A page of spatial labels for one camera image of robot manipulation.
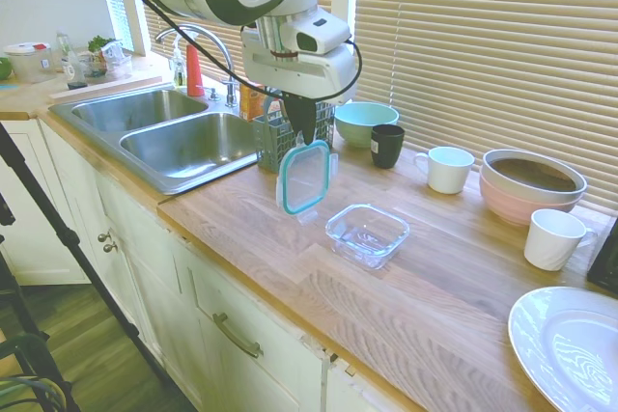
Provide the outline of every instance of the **window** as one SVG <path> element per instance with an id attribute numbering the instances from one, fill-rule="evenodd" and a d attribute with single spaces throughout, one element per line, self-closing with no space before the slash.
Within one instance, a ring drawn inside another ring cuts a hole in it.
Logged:
<path id="1" fill-rule="evenodd" d="M 618 208 L 618 0 L 356 0 L 357 98 L 401 112 L 416 150 L 536 151 Z"/>
<path id="2" fill-rule="evenodd" d="M 331 0 L 318 0 L 320 6 L 326 10 L 330 10 Z M 171 57 L 174 51 L 174 39 L 176 38 L 175 34 L 170 34 L 162 44 L 158 44 L 155 42 L 155 36 L 158 32 L 167 29 L 168 25 L 162 19 L 158 17 L 158 15 L 150 10 L 148 7 L 144 7 L 146 11 L 146 22 L 148 24 L 148 31 L 152 40 L 152 48 L 153 51 L 160 53 L 166 57 Z M 232 56 L 232 60 L 234 61 L 234 66 L 236 67 L 237 73 L 245 77 L 244 69 L 242 67 L 242 41 L 240 40 L 240 28 L 234 26 L 221 25 L 212 21 L 203 21 L 195 18 L 182 18 L 180 16 L 171 16 L 171 18 L 179 22 L 191 22 L 195 24 L 199 24 L 215 33 L 225 45 L 228 47 L 230 51 L 230 55 Z M 208 52 L 214 55 L 217 60 L 221 63 L 225 63 L 223 55 L 219 51 L 219 49 L 214 45 L 211 41 L 206 38 L 198 37 L 197 42 L 204 46 Z M 181 49 L 183 51 L 183 55 L 185 53 L 185 42 L 181 41 Z M 217 68 L 212 62 L 200 55 L 200 65 L 202 68 L 202 72 L 205 75 L 208 75 L 214 79 L 222 80 L 227 79 L 228 75 Z"/>
<path id="3" fill-rule="evenodd" d="M 123 43 L 125 49 L 133 51 L 133 39 L 128 25 L 128 18 L 126 17 L 125 1 L 107 0 L 107 8 L 111 16 L 114 36 Z"/>

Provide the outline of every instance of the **black appliance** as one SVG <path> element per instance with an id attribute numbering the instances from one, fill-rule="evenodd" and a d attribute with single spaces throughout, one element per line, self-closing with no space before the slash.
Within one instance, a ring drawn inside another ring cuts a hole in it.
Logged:
<path id="1" fill-rule="evenodd" d="M 588 280 L 618 294 L 618 220 L 590 267 Z"/>

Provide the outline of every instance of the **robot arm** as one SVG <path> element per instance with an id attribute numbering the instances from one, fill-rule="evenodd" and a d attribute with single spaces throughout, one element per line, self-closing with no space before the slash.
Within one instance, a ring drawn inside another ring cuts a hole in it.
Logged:
<path id="1" fill-rule="evenodd" d="M 302 106 L 303 98 L 341 91 L 355 75 L 354 59 L 344 45 L 351 36 L 348 24 L 321 9 L 317 0 L 155 1 L 174 14 L 237 26 L 255 24 L 257 30 L 245 29 L 242 33 L 247 77 L 281 90 L 289 110 Z M 348 101 L 354 92 L 355 87 L 351 87 L 330 102 Z M 292 117 L 297 112 L 288 113 Z M 310 116 L 300 113 L 292 119 L 295 126 L 295 119 Z M 304 127 L 302 130 L 307 140 L 307 131 Z"/>

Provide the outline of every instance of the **double sink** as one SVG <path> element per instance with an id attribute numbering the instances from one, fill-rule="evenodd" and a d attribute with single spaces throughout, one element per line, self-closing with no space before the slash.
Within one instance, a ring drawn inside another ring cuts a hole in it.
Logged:
<path id="1" fill-rule="evenodd" d="M 161 193 L 181 193 L 256 162 L 251 124 L 220 101 L 170 85 L 50 111 Z"/>

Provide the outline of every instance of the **faucet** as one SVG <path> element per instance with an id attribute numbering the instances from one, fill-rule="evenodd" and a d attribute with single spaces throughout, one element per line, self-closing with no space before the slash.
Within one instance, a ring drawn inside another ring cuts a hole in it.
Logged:
<path id="1" fill-rule="evenodd" d="M 179 24 L 178 26 L 183 31 L 191 31 L 193 33 L 198 33 L 198 34 L 201 34 L 202 36 L 206 36 L 211 41 L 213 41 L 214 44 L 217 47 L 219 47 L 219 50 L 221 50 L 221 53 L 223 53 L 223 56 L 225 57 L 225 61 L 227 62 L 227 65 L 228 65 L 228 69 L 234 72 L 234 62 L 232 62 L 232 57 L 230 56 L 228 47 L 226 47 L 225 43 L 223 43 L 221 39 L 218 38 L 214 33 L 212 33 L 206 28 L 203 28 L 202 26 L 198 26 L 197 24 L 182 23 L 182 24 Z M 176 32 L 177 31 L 174 28 L 165 29 L 156 35 L 156 37 L 154 38 L 154 41 L 156 43 L 163 43 L 163 39 L 165 39 L 167 35 L 176 33 Z M 234 79 L 230 77 L 227 81 L 223 81 L 223 84 L 226 84 L 228 86 L 228 98 L 227 98 L 226 106 L 229 106 L 229 107 L 236 106 L 236 86 L 235 86 Z"/>

